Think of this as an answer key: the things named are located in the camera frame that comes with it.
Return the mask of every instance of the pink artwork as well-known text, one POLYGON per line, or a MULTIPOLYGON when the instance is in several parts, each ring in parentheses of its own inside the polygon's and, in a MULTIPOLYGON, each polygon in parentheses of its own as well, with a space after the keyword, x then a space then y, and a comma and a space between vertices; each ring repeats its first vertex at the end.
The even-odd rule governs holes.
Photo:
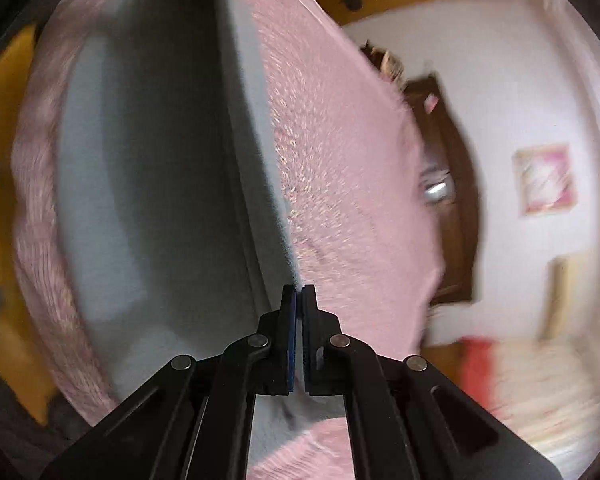
POLYGON ((519 150, 514 160, 525 214, 570 208, 576 203, 567 145, 519 150))

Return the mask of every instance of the metal rivet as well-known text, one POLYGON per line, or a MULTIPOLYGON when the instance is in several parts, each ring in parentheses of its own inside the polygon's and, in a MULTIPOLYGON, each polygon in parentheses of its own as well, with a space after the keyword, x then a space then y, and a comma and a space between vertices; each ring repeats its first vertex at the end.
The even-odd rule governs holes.
POLYGON ((412 355, 407 359, 407 366, 415 372, 423 372, 427 369, 427 360, 419 355, 412 355))
POLYGON ((171 360, 171 368, 174 370, 186 370, 191 365, 191 357, 188 355, 176 355, 176 357, 171 360))
POLYGON ((334 334, 329 339, 329 343, 331 343, 336 348, 346 348, 351 343, 351 339, 349 339, 344 334, 334 334))
POLYGON ((262 348, 263 346, 266 346, 268 342, 269 339, 263 334, 251 334, 247 339, 249 346, 253 346, 254 348, 262 348))

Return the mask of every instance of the bedding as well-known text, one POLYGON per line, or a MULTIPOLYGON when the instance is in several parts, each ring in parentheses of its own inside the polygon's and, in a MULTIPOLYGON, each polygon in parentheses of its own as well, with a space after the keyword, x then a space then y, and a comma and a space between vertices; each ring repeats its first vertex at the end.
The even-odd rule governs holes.
MULTIPOLYGON (((186 352, 199 359, 218 353, 225 339, 248 333, 259 308, 276 307, 266 290, 256 298, 258 280, 251 279, 251 267, 267 263, 257 247, 250 260, 243 246, 244 265, 213 279, 235 277, 245 283, 241 290, 252 295, 246 298, 250 309, 231 310, 225 301, 213 304, 224 312, 221 316, 195 317, 202 314, 192 306, 196 291, 191 285, 197 282, 189 270, 213 267, 220 258, 217 246, 188 250, 201 247, 197 221, 213 227, 200 212, 230 218, 232 206, 238 210, 244 204, 231 202, 238 192, 229 167, 205 170, 215 172, 220 184, 204 200, 201 187, 192 194, 193 188, 182 184, 205 176, 197 173, 197 164, 226 162, 226 145, 204 137, 207 152, 200 148, 196 139, 205 133, 196 130, 192 111, 199 112, 200 104, 184 99, 196 92, 195 78, 186 77, 196 73, 186 57, 187 42, 200 35, 187 30, 187 11, 183 18, 176 9, 188 9, 190 1, 143 6, 141 0, 63 0, 40 37, 20 113, 12 156, 19 200, 18 278, 54 379, 90 424, 170 356, 186 352), (116 27, 123 23, 120 9, 137 25, 124 29, 135 42, 130 50, 122 48, 125 38, 116 27), (164 20, 171 29, 159 28, 164 20), (156 28, 144 27, 147 23, 169 40, 152 36, 156 28), (170 32, 173 27, 180 27, 177 33, 170 32), (101 65, 89 65, 101 47, 101 65), (116 72, 117 80, 106 79, 110 69, 117 69, 112 59, 128 63, 126 72, 116 72), (178 71, 174 59, 185 69, 178 71), (111 80, 116 84, 104 84, 111 80), (152 97, 151 109, 141 116, 146 120, 121 109, 120 103, 130 103, 124 99, 138 99, 129 106, 139 110, 138 103, 146 102, 142 84, 158 80, 164 91, 157 100, 152 97), (142 141, 119 137, 125 128, 105 120, 75 119, 87 117, 90 107, 116 124, 129 121, 142 141), (107 166, 112 153, 116 158, 107 166), (166 192, 151 188, 156 175, 167 182, 160 188, 166 192), (129 189, 139 194, 125 194, 129 189), (143 190, 151 199, 138 208, 136 199, 146 200, 143 190), (226 208, 215 210, 222 200, 228 201, 226 208), (154 211, 155 204, 160 207, 154 211), (170 248, 166 253, 162 240, 170 248), (125 247, 130 249, 121 253, 125 247), (143 274, 143 268, 150 272, 143 274), (116 313, 115 330, 107 325, 109 312, 116 313), (173 320, 183 313, 191 313, 195 322, 174 336, 173 320)), ((243 1, 260 43, 268 120, 259 128, 271 132, 272 167, 285 209, 281 229, 292 259, 289 276, 294 278, 297 266, 296 279, 316 285, 320 307, 337 314, 343 332, 378 354, 404 358, 416 352, 426 306, 442 272, 436 225, 419 187, 422 146, 413 117, 397 90, 374 73, 314 0, 243 1)), ((266 132, 259 135, 268 138, 266 132)), ((237 169, 244 186, 240 161, 237 169)), ((226 232, 238 247, 244 244, 245 226, 256 237, 257 212, 247 204, 243 213, 246 221, 227 221, 226 232)), ((239 252, 234 257, 231 251, 222 253, 224 261, 241 261, 239 252)), ((250 478, 352 478, 344 420, 321 420, 337 413, 321 412, 320 400, 288 402, 262 413, 275 420, 300 414, 297 424, 280 423, 288 423, 282 437, 266 434, 267 424, 256 427, 254 421, 257 453, 251 453, 250 478)), ((256 419, 259 413, 256 407, 256 419)))

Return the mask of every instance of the wooden floor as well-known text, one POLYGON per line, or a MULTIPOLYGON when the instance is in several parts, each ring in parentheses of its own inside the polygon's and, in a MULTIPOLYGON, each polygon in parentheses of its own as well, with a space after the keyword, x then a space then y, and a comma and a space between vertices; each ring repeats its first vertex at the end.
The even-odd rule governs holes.
POLYGON ((450 345, 425 346, 420 350, 420 354, 451 379, 456 386, 460 385, 460 369, 464 357, 461 342, 450 345))
POLYGON ((33 29, 23 30, 0 56, 0 375, 40 423, 56 387, 36 345, 36 332, 13 269, 11 227, 16 199, 10 156, 33 52, 33 29))

